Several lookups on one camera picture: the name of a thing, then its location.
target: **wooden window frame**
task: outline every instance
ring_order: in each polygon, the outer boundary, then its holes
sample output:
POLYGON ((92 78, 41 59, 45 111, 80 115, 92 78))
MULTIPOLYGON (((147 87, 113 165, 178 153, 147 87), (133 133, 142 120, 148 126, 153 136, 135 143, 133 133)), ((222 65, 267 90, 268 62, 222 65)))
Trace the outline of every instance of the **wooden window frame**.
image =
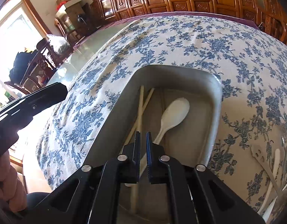
POLYGON ((34 8, 34 6, 32 5, 31 1, 30 0, 22 0, 22 2, 25 4, 27 9, 29 10, 30 14, 34 18, 35 22, 37 23, 37 25, 39 26, 41 31, 43 33, 45 33, 46 35, 52 34, 50 29, 47 27, 47 25, 44 23, 44 21, 42 20, 42 18, 40 17, 40 15, 38 14, 38 12, 34 8))

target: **gray container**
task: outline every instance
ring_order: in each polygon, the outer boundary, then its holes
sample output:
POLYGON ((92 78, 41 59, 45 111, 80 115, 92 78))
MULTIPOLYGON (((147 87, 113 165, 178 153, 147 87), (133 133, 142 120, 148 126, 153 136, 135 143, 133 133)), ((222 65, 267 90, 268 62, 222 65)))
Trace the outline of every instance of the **gray container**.
MULTIPOLYGON (((188 115, 181 124, 165 134, 160 144, 167 155, 184 165, 207 165, 218 130, 222 84, 208 72, 166 65, 148 65, 134 73, 107 117, 84 164, 100 166, 118 155, 137 117, 141 85, 145 88, 144 98, 151 88, 155 88, 142 117, 141 156, 145 154, 145 133, 150 131, 155 139, 165 108, 175 99, 184 97, 190 103, 188 115)), ((165 185, 150 185, 144 172, 139 182, 137 215, 127 211, 130 208, 130 192, 131 188, 122 184, 117 223, 168 223, 165 185)))

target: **white rice paddle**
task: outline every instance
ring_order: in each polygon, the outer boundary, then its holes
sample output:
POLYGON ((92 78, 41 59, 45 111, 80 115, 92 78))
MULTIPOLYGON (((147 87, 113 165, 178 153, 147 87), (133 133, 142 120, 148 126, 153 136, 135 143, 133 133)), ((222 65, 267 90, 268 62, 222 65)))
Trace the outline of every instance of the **white rice paddle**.
MULTIPOLYGON (((161 118, 161 127, 160 131, 156 137, 156 139, 153 141, 154 144, 159 145, 164 134, 170 130, 171 128, 177 126, 180 124, 186 115, 189 112, 190 103, 185 98, 178 98, 174 100, 164 111, 162 118, 161 118)), ((146 163, 146 154, 142 157, 140 160, 140 172, 139 177, 141 177, 142 173, 146 169, 147 163, 146 163)))

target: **red object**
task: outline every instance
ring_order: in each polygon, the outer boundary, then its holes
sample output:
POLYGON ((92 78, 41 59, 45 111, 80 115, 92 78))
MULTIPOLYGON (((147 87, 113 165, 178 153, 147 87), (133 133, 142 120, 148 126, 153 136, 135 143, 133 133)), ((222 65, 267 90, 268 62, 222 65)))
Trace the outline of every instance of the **red object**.
POLYGON ((64 5, 65 3, 67 3, 68 1, 62 1, 60 4, 58 4, 57 5, 57 7, 56 7, 56 11, 58 11, 59 9, 60 9, 60 7, 62 6, 62 5, 64 5))

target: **spoon head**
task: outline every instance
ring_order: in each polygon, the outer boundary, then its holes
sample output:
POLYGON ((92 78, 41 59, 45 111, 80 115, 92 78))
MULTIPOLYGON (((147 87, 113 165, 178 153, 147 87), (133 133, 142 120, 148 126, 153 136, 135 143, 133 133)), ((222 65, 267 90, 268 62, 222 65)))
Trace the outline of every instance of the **spoon head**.
POLYGON ((190 103, 185 98, 174 100, 164 111, 161 118, 161 126, 167 131, 181 123, 190 109, 190 103))

